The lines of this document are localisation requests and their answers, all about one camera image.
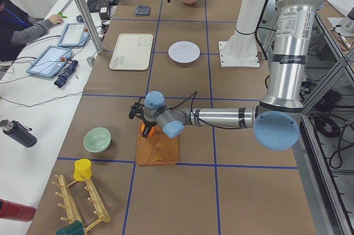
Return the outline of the orange fruit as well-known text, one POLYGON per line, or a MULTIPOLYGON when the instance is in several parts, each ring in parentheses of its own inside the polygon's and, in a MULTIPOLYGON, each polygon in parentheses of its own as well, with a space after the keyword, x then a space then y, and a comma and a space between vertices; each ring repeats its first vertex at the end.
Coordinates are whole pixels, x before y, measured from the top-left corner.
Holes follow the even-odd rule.
POLYGON ((149 138, 155 134, 155 127, 149 127, 142 123, 140 126, 140 132, 143 138, 149 138))

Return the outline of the white plate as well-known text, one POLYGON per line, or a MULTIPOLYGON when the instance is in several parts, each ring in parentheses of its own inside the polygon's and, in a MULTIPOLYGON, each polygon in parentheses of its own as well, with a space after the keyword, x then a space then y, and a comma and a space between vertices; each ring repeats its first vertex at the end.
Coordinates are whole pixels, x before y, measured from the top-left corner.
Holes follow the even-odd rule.
POLYGON ((175 62, 187 64, 199 58, 200 49, 190 41, 178 41, 169 47, 168 55, 175 62))

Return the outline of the cream bear tray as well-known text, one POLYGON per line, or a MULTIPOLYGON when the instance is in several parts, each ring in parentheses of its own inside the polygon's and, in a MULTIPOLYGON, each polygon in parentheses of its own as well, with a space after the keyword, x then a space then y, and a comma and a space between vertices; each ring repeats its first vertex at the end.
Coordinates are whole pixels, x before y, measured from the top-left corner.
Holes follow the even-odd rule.
POLYGON ((150 63, 152 45, 152 34, 120 34, 111 57, 109 68, 111 70, 146 70, 150 63))

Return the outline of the wooden cutting board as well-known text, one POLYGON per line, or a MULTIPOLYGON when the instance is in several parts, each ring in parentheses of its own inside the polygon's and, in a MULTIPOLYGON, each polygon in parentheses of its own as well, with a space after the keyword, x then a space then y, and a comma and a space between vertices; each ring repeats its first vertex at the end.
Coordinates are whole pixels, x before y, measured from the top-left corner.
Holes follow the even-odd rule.
POLYGON ((140 121, 136 163, 139 166, 175 165, 180 160, 180 137, 169 138, 158 126, 152 128, 148 138, 142 137, 144 124, 140 121))

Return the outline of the green bowl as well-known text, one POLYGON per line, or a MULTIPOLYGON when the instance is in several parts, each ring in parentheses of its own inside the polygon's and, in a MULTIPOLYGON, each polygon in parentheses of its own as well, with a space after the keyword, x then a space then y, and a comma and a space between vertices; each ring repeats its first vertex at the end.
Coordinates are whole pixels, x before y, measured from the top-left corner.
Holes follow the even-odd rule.
POLYGON ((111 134, 104 127, 93 128, 84 137, 84 148, 91 153, 101 153, 111 144, 111 134))

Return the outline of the yellow cup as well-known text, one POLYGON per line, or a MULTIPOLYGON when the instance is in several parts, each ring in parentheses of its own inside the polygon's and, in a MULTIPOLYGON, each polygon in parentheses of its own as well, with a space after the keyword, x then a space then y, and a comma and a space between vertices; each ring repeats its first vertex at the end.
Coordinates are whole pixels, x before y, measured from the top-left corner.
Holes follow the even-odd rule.
POLYGON ((79 159, 74 162, 73 177, 77 181, 85 181, 92 176, 92 162, 89 159, 79 159))

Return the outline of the small metal cylinder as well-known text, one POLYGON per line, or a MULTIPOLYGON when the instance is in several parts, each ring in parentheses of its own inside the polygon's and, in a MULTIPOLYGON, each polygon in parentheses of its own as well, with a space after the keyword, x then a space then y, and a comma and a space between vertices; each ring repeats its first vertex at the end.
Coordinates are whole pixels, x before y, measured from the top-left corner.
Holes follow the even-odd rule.
POLYGON ((95 59, 92 57, 92 56, 89 56, 87 59, 86 59, 87 63, 90 65, 90 66, 93 66, 94 65, 94 62, 95 62, 95 59))

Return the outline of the wooden cup rack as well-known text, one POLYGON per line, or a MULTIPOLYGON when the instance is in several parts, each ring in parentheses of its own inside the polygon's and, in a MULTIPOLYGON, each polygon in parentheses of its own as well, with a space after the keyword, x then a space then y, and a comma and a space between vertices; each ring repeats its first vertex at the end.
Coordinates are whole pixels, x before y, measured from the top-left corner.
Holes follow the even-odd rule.
POLYGON ((91 234, 96 227, 112 221, 92 178, 68 182, 63 174, 55 177, 52 182, 58 188, 55 195, 61 198, 58 207, 65 212, 61 221, 82 224, 83 234, 91 234))

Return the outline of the dark blue folded umbrella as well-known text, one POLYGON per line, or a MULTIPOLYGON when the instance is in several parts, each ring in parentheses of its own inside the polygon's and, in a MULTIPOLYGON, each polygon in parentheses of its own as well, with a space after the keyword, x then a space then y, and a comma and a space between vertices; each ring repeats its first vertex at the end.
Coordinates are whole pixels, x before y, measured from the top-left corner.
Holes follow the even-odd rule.
POLYGON ((62 88, 66 84, 69 77, 75 72, 78 64, 79 62, 77 60, 73 60, 72 63, 67 66, 64 71, 58 76, 58 78, 54 81, 54 85, 58 88, 62 88))

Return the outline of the far teach pendant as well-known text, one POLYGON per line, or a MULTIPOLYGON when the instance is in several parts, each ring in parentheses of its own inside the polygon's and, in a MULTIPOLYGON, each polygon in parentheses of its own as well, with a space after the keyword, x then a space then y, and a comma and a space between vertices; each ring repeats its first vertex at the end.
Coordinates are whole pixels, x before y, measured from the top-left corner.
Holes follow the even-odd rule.
POLYGON ((90 38, 85 23, 68 23, 65 25, 57 46, 63 48, 83 47, 90 38))

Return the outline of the dark green cup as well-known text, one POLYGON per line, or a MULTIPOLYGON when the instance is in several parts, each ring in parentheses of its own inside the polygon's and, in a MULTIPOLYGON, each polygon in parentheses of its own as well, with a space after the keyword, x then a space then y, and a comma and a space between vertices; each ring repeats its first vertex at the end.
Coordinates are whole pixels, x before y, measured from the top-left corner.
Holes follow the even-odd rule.
POLYGON ((71 224, 59 228, 56 235, 85 235, 85 228, 81 221, 75 220, 71 224))

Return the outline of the black bottle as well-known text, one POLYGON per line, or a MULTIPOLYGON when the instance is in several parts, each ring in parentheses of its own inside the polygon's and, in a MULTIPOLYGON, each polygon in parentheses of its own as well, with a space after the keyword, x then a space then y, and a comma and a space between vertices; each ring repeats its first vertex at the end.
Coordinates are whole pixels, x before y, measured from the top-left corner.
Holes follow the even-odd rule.
POLYGON ((37 138, 30 133, 32 129, 24 127, 18 121, 1 120, 1 130, 26 148, 33 147, 37 143, 37 138))

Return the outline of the seated person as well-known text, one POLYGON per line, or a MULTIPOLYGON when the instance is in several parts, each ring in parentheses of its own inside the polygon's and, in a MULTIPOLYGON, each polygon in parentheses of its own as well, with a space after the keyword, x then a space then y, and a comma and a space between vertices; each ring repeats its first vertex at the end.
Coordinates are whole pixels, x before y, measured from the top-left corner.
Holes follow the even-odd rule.
POLYGON ((36 20, 10 0, 1 0, 1 62, 13 61, 26 44, 64 21, 59 14, 36 20))

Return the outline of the red bottle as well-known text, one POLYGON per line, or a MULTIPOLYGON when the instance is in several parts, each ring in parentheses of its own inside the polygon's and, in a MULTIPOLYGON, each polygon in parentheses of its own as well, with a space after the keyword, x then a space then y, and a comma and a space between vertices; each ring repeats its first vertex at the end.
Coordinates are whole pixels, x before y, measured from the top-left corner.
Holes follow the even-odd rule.
POLYGON ((35 213, 35 207, 1 199, 2 219, 29 222, 34 218, 35 213))

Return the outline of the aluminium frame post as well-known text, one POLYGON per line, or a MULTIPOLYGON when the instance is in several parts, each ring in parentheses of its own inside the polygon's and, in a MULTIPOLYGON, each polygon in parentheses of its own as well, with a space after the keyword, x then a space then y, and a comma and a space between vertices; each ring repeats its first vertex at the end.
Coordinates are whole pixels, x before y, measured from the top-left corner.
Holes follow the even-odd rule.
POLYGON ((91 13, 89 11, 89 8, 87 6, 86 0, 74 0, 80 14, 82 15, 84 22, 86 23, 86 26, 88 28, 88 32, 90 34, 90 37, 92 39, 92 42, 95 46, 95 49, 98 54, 101 54, 103 52, 103 46, 102 42, 97 34, 96 26, 93 22, 93 19, 91 17, 91 13))

